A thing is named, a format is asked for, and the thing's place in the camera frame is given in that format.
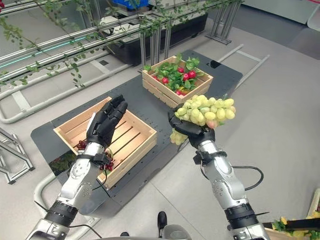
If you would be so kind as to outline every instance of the black cable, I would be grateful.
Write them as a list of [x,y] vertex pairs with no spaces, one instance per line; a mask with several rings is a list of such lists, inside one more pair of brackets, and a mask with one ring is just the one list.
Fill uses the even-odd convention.
[[264,173],[256,166],[232,166],[234,169],[253,169],[253,170],[256,170],[260,173],[261,177],[259,179],[259,181],[256,183],[256,184],[253,184],[252,186],[248,186],[246,187],[244,190],[245,191],[248,191],[248,190],[251,190],[251,189],[254,189],[256,186],[258,186],[262,180],[264,179]]
[[102,239],[102,236],[101,236],[99,233],[97,233],[96,230],[94,230],[92,227],[90,227],[90,226],[87,225],[87,224],[74,225],[74,226],[70,226],[69,228],[77,228],[77,227],[88,227],[88,228],[90,228],[99,238]]
[[105,179],[104,179],[104,181],[103,181],[102,183],[100,183],[99,186],[97,186],[97,187],[95,187],[94,189],[92,189],[92,191],[93,191],[93,190],[96,190],[96,189],[98,189],[98,188],[100,188],[100,187],[102,187],[102,185],[104,185],[104,184],[106,183],[106,181],[107,181],[107,171],[106,171],[106,170],[104,170],[104,174],[105,174]]
[[46,209],[44,206],[42,206],[40,203],[38,203],[37,201],[34,201],[40,208],[42,208],[43,210],[45,210],[46,212],[48,212],[48,209]]

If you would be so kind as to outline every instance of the wooden crate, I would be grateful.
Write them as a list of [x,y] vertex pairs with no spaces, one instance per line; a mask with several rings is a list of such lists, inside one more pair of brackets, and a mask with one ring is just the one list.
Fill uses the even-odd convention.
[[308,240],[309,239],[309,237],[306,237],[306,236],[303,238],[288,236],[283,232],[272,230],[270,228],[265,228],[265,230],[271,240]]
[[[53,129],[76,155],[78,154],[76,145],[79,141],[86,139],[86,129],[92,114],[99,111],[110,100],[111,98],[107,97]],[[110,189],[114,186],[156,144],[157,131],[127,110],[116,126],[109,146],[114,154],[114,166],[107,175],[106,188]],[[105,174],[102,172],[98,179],[103,182]]]
[[[154,70],[155,68],[159,67],[161,64],[165,62],[175,63],[176,60],[176,56],[169,57],[168,59],[153,65],[151,69]],[[185,64],[186,63],[184,61],[181,61],[179,67],[184,68]],[[155,95],[169,107],[175,108],[177,105],[184,103],[188,99],[191,99],[193,95],[202,95],[208,91],[213,77],[203,71],[201,72],[203,73],[203,75],[197,77],[195,81],[195,85],[197,87],[185,96],[177,95],[174,91],[167,88],[161,82],[155,80],[152,77],[155,73],[148,74],[148,71],[146,70],[142,71],[142,85],[144,88],[148,89],[150,93]]]

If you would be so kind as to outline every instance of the metal stand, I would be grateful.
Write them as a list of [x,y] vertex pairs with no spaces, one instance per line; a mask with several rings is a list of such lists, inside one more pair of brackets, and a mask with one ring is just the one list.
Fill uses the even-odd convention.
[[[17,157],[18,159],[24,161],[23,168],[19,172],[11,172],[6,168],[5,159],[0,150],[0,172],[4,173],[8,184],[14,184],[18,178],[20,178],[27,172],[33,171],[35,168],[30,162],[27,154],[25,153],[15,134],[11,135],[2,128],[0,128],[0,134],[5,137],[4,140],[0,141],[0,148]],[[15,145],[16,150],[10,147],[9,144]]]
[[229,5],[220,7],[214,18],[212,30],[209,35],[206,35],[206,37],[225,45],[231,43],[228,36],[240,5],[241,0],[238,0]]
[[235,87],[234,90],[236,90],[238,87],[240,87],[240,85],[243,84],[245,82],[245,80],[247,80],[247,78],[249,78],[251,76],[251,74],[253,74],[270,57],[270,55],[268,54],[263,59],[259,59],[259,58],[255,57],[255,56],[252,56],[252,55],[248,54],[248,53],[240,51],[240,49],[243,46],[244,46],[243,44],[240,44],[239,46],[237,46],[236,48],[234,48],[233,50],[228,52],[226,55],[224,55],[223,57],[221,57],[217,61],[218,63],[221,63],[222,61],[224,61],[225,59],[227,59],[228,57],[230,57],[234,53],[241,54],[242,56],[245,56],[245,57],[247,57],[249,59],[257,61],[257,64],[240,79],[239,83],[237,84],[237,86]]

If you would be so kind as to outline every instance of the silver robotic forearm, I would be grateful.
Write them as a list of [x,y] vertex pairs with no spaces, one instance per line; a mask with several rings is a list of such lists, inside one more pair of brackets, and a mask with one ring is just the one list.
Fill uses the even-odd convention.
[[90,198],[99,167],[91,157],[103,153],[105,148],[95,142],[87,144],[84,153],[78,155],[70,170],[70,176],[61,188],[53,206],[45,218],[39,220],[26,240],[64,240],[78,209]]
[[213,156],[207,164],[201,164],[201,170],[211,182],[213,193],[231,224],[233,239],[270,240],[264,226],[258,223],[246,197],[245,188],[237,179],[224,152],[212,140],[200,143],[198,150]]

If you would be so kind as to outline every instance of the robotic arm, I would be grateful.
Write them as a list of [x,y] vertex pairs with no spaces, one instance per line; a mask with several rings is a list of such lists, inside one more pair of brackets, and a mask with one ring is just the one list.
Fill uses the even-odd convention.
[[58,198],[26,240],[64,240],[66,238],[78,209],[84,205],[92,193],[92,185],[99,174],[99,165],[96,163],[109,163],[104,152],[111,144],[116,125],[125,114],[127,106],[125,99],[120,95],[107,102],[96,113],[86,133],[88,143],[83,154],[77,156]]
[[200,165],[201,172],[211,182],[212,191],[224,210],[232,227],[234,240],[270,240],[264,226],[258,222],[245,194],[243,184],[237,179],[234,169],[227,160],[227,154],[217,148],[215,131],[192,122],[180,120],[168,113],[170,125],[187,135],[190,144],[197,149],[193,158]]

